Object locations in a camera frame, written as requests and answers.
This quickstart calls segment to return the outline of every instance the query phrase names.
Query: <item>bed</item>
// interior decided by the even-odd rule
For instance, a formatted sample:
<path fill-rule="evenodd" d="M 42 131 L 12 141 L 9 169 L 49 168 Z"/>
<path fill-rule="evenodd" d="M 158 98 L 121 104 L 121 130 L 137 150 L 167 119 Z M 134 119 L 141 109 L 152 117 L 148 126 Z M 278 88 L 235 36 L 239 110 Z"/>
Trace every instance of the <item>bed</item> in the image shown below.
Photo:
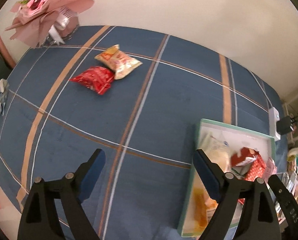
<path fill-rule="evenodd" d="M 94 57 L 115 44 L 143 64 L 103 96 L 68 81 L 101 65 Z M 256 78 L 283 116 L 275 90 Z M 200 119 L 269 134 L 268 102 L 247 69 L 148 30 L 80 27 L 64 45 L 28 50 L 8 82 L 0 186 L 21 211 L 35 177 L 59 179 L 103 149 L 105 168 L 83 203 L 101 239 L 181 239 L 176 228 Z M 285 136 L 276 151 L 278 172 L 285 171 Z M 64 233 L 73 239 L 57 207 Z"/>

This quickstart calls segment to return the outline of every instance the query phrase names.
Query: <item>open box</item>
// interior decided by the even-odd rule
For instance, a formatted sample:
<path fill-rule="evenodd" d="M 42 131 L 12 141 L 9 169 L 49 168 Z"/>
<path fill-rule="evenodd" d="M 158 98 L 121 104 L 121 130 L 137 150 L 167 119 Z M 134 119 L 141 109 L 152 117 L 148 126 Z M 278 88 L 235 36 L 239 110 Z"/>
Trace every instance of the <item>open box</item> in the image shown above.
<path fill-rule="evenodd" d="M 276 159 L 275 140 L 273 137 L 245 128 L 237 127 L 222 122 L 201 119 L 197 128 L 196 145 L 204 139 L 208 132 L 219 140 L 225 140 L 231 149 L 238 152 L 243 147 L 257 150 L 265 163 L 271 157 Z M 196 212 L 196 204 L 193 198 L 195 189 L 204 188 L 201 179 L 196 172 L 194 166 L 191 166 L 188 189 L 186 193 L 185 203 L 180 217 L 178 232 L 182 237 L 200 236 L 203 231 L 196 230 L 196 221 L 194 214 Z M 241 216 L 242 206 L 237 203 L 236 211 L 233 215 L 230 228 L 238 225 Z"/>

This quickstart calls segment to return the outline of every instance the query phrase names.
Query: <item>white wall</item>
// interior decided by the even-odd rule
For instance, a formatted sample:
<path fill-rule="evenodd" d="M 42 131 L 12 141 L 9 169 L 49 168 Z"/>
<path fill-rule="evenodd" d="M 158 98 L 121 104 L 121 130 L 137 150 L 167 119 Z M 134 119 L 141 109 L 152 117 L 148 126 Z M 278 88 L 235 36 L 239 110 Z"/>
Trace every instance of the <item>white wall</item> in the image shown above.
<path fill-rule="evenodd" d="M 9 19 L 0 17 L 0 25 Z M 298 88 L 298 12 L 289 0 L 95 0 L 80 23 L 171 34 L 238 62 L 282 98 Z M 24 51 L 7 47 L 15 59 Z"/>

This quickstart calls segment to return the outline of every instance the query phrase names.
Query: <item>yellow snack bag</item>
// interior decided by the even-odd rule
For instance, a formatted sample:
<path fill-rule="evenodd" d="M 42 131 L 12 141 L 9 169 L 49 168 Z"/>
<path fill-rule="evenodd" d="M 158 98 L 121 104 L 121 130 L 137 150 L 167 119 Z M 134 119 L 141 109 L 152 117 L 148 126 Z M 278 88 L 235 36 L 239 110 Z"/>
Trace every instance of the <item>yellow snack bag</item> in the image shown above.
<path fill-rule="evenodd" d="M 124 78 L 142 64 L 141 61 L 120 51 L 119 48 L 120 46 L 117 44 L 95 56 L 95 59 L 101 61 L 116 73 L 114 79 Z"/>
<path fill-rule="evenodd" d="M 99 55 L 95 56 L 94 58 L 97 59 L 98 61 L 101 61 L 103 64 L 105 64 L 115 72 L 116 64 L 114 64 L 114 62 L 111 61 L 111 58 L 119 50 L 119 48 L 120 48 L 119 44 L 114 45 L 106 49 L 104 52 L 101 52 Z"/>

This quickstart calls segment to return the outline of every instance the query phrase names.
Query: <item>chip bag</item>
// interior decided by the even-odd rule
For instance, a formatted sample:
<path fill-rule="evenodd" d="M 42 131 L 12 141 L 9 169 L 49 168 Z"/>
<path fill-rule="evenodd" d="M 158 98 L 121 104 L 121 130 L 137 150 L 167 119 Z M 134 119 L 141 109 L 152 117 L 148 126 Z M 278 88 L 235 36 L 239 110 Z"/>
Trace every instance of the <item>chip bag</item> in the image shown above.
<path fill-rule="evenodd" d="M 141 61 L 120 51 L 118 44 L 95 56 L 95 59 L 101 61 L 115 72 L 114 79 L 124 78 L 142 64 Z"/>
<path fill-rule="evenodd" d="M 114 73 L 105 67 L 91 67 L 80 75 L 71 78 L 70 81 L 77 82 L 99 95 L 103 95 L 110 87 L 114 80 Z"/>
<path fill-rule="evenodd" d="M 99 55 L 95 56 L 95 59 L 101 61 L 104 65 L 108 66 L 112 71 L 116 72 L 116 65 L 111 61 L 112 56 L 119 50 L 119 44 L 114 45 Z"/>

